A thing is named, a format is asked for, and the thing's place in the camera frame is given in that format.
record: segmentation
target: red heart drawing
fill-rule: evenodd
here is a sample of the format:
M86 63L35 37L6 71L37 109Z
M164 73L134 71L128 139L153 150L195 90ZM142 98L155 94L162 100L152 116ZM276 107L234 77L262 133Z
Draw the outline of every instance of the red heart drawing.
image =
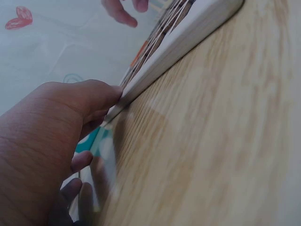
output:
M8 21L5 25L5 29L15 30L32 24L32 13L28 8L18 6L16 7L16 13L18 17Z

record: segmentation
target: wooden table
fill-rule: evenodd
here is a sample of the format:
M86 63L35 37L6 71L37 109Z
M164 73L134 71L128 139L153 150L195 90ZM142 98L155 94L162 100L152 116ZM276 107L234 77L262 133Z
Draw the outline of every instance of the wooden table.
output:
M300 12L246 0L113 120L95 225L300 225Z

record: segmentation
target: fingernail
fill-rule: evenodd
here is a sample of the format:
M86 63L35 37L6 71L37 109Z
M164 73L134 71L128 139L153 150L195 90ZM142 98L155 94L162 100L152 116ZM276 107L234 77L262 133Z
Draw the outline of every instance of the fingernail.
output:
M113 89L117 92L117 93L122 93L123 92L123 88L121 86L112 86Z
M137 9L139 12L146 12L148 8L149 1L148 0L140 0L137 5Z

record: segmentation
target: light wood surface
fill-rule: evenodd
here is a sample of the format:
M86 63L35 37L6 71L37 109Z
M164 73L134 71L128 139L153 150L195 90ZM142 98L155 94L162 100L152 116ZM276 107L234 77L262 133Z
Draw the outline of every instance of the light wood surface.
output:
M116 117L171 66L231 18L243 0L174 0L163 15L133 68L122 79L120 101L105 123Z
M115 118L109 192L91 167L94 225L300 225L299 12L246 0Z

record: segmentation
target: skin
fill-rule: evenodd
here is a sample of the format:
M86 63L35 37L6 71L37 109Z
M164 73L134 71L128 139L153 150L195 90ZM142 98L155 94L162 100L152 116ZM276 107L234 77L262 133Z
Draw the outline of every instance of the skin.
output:
M132 0L134 8L140 12L146 12L148 9L148 0ZM137 20L129 15L123 8L120 0L101 0L102 5L108 14L117 22L127 24L130 27L138 25Z
M60 191L61 184L90 164L90 152L72 158L75 147L121 95L121 87L96 80L49 82L0 117L0 225L73 224L68 206L82 182Z

